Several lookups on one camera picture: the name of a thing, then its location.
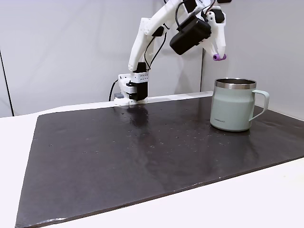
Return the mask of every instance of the small gray object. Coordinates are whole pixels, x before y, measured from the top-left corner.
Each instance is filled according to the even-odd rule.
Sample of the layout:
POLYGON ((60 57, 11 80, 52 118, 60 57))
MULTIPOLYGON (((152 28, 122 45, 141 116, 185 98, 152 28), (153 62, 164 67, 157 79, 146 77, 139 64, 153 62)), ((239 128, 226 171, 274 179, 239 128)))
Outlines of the small gray object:
POLYGON ((122 95, 121 93, 117 93, 117 94, 114 94, 114 97, 116 97, 116 98, 123 98, 124 97, 124 95, 122 95))

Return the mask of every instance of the mug handle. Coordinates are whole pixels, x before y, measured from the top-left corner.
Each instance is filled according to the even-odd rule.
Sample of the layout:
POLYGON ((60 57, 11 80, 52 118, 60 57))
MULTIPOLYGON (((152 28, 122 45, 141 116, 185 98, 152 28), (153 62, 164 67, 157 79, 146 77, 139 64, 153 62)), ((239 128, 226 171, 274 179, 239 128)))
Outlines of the mug handle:
POLYGON ((257 90, 257 89, 254 90, 254 91, 252 91, 252 92, 255 93, 255 94, 262 94, 262 95, 264 95, 265 101, 264 101, 264 109, 263 109, 263 111, 260 114, 256 115, 255 117, 252 117, 249 121, 252 121, 253 119, 257 118, 259 115, 263 114, 268 109, 268 105, 269 105, 269 93, 267 93, 265 91, 262 91, 262 90, 257 90))

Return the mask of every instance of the white table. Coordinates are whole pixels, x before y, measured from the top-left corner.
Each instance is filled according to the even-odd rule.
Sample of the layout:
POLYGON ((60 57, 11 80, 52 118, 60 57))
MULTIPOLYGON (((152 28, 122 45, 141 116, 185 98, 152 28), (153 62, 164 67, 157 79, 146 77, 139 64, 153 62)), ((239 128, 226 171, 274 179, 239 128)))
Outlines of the white table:
MULTIPOLYGON (((149 103, 211 96, 212 92, 149 98, 149 103)), ((2 228, 15 226, 23 177, 37 117, 114 106, 113 102, 64 106, 0 118, 2 228)), ((304 227, 304 159, 220 181, 107 213, 53 225, 95 227, 304 227)))

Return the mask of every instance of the purple cap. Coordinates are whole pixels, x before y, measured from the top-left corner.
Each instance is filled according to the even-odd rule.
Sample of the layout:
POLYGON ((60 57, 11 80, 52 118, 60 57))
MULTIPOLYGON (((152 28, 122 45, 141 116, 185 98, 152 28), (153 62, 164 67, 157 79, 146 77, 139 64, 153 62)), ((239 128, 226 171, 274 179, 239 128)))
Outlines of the purple cap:
POLYGON ((214 60, 214 61, 222 61, 222 60, 225 60, 226 58, 227 58, 226 54, 224 54, 224 57, 223 57, 223 58, 220 58, 220 57, 219 57, 219 54, 215 54, 215 55, 213 56, 213 60, 214 60))

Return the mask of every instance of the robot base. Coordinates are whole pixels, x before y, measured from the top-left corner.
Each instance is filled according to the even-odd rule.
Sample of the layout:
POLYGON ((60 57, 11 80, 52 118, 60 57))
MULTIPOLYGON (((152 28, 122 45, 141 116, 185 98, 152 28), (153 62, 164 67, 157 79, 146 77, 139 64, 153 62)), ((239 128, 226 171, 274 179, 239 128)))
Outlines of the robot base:
POLYGON ((148 99, 144 99, 144 100, 141 100, 141 101, 136 101, 136 100, 132 100, 132 99, 129 99, 129 98, 115 98, 114 99, 114 104, 115 105, 119 105, 119 106, 125 106, 125 105, 136 105, 136 104, 146 104, 148 103, 148 99))

